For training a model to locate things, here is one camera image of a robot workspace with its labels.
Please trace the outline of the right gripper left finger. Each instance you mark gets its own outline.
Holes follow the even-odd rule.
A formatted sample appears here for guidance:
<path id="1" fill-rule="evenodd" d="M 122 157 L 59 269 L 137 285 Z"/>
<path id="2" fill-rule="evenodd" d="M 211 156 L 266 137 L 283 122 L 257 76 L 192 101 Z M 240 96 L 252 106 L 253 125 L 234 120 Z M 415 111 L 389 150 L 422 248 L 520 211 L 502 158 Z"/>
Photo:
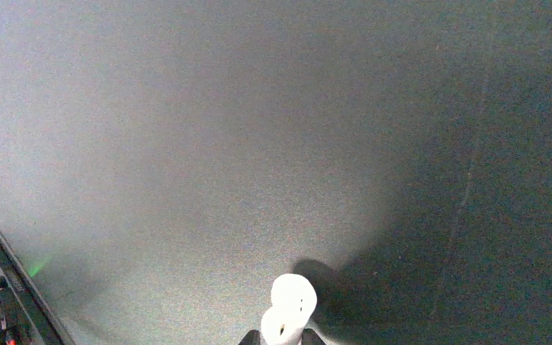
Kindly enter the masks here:
<path id="1" fill-rule="evenodd" d="M 261 333 L 258 330 L 252 329 L 248 331 L 239 342 L 239 345 L 261 345 Z"/>

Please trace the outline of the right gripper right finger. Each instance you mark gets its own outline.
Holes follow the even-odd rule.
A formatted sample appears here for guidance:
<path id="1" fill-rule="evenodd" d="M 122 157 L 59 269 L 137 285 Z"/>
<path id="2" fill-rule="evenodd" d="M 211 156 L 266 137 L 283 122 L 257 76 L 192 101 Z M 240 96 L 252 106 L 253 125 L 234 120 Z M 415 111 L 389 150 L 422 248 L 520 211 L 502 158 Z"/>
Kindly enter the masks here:
<path id="1" fill-rule="evenodd" d="M 304 328 L 301 340 L 301 345 L 326 345 L 324 340 L 311 328 Z"/>

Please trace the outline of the white earbud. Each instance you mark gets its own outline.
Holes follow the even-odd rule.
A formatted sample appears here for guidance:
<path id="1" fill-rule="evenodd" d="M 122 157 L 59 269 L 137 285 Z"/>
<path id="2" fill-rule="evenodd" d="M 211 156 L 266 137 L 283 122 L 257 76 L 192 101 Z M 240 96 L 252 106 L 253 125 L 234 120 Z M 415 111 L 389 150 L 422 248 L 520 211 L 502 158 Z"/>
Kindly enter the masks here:
<path id="1" fill-rule="evenodd" d="M 302 275 L 281 275 L 272 284 L 270 301 L 271 306 L 260 323 L 262 343 L 301 344 L 303 331 L 318 302 L 310 281 Z"/>

